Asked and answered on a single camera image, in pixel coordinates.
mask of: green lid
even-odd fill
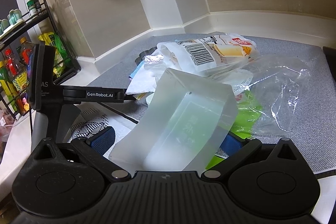
[[[28,6],[28,7],[31,6],[31,5],[35,5],[35,4],[34,4],[34,0],[29,0],[29,1],[27,2],[27,6]]]

